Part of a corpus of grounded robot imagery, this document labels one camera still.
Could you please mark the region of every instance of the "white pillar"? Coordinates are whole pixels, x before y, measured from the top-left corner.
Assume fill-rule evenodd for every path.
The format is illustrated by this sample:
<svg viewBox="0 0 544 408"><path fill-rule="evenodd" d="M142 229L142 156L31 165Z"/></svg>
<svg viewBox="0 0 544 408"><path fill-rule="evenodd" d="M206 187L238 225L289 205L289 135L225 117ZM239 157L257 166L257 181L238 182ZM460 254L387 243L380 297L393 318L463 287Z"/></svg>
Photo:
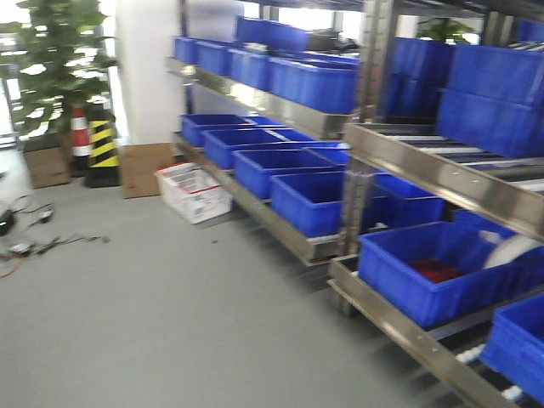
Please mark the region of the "white pillar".
<svg viewBox="0 0 544 408"><path fill-rule="evenodd" d="M178 0L117 0L116 17L129 143L170 141L183 110L181 80L165 64L179 34Z"/></svg>

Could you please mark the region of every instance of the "caster wheel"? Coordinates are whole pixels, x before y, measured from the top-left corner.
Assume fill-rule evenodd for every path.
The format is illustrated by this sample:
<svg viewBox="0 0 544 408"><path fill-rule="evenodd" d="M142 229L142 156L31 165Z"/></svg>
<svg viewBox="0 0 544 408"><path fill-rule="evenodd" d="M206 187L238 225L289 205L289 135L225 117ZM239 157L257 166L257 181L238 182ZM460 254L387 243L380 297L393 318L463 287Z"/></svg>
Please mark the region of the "caster wheel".
<svg viewBox="0 0 544 408"><path fill-rule="evenodd" d="M353 317L357 312L357 309L337 292L333 292L331 295L331 304L332 307L346 317Z"/></svg>

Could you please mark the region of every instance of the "traffic cone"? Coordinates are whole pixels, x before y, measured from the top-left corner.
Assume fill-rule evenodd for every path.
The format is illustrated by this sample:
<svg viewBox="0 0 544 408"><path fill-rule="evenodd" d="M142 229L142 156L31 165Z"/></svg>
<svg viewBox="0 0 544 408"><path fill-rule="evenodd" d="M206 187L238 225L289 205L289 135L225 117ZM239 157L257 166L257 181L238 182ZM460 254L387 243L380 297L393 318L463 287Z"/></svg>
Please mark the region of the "traffic cone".
<svg viewBox="0 0 544 408"><path fill-rule="evenodd" d="M119 156L113 143L114 131L102 105L95 105L91 112L91 144L88 159L87 187L113 187L119 185Z"/></svg>
<svg viewBox="0 0 544 408"><path fill-rule="evenodd" d="M82 108L71 112L71 137L74 168L78 172L88 169L88 157L91 155L91 139L88 137L87 119Z"/></svg>

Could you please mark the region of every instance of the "green leafy plant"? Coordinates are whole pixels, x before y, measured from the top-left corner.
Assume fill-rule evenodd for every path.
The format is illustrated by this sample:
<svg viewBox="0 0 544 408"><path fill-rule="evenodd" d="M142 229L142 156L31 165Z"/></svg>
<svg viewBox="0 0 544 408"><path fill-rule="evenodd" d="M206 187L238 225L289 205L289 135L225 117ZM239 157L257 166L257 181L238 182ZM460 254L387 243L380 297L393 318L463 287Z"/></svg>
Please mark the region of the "green leafy plant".
<svg viewBox="0 0 544 408"><path fill-rule="evenodd" d="M437 17L422 21L419 25L421 27L417 33L419 38L428 37L443 43L448 40L454 43L468 43L462 35L474 32L472 27L448 18Z"/></svg>
<svg viewBox="0 0 544 408"><path fill-rule="evenodd" d="M97 34L105 15L97 0L25 0L30 24L12 22L0 27L13 33L15 54L0 55L0 77L17 77L21 97L14 123L21 135L47 123L48 133L70 129L71 110L88 107L88 101L108 91L103 78L116 64Z"/></svg>

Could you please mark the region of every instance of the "red object in bin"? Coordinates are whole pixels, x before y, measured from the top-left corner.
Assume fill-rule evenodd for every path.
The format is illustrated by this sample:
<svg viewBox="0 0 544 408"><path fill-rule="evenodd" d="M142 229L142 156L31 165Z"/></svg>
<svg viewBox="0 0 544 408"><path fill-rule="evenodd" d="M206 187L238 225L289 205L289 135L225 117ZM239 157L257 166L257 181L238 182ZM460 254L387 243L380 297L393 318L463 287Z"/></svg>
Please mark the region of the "red object in bin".
<svg viewBox="0 0 544 408"><path fill-rule="evenodd" d="M433 283L445 282L462 276L457 269L436 259L421 259L408 264Z"/></svg>

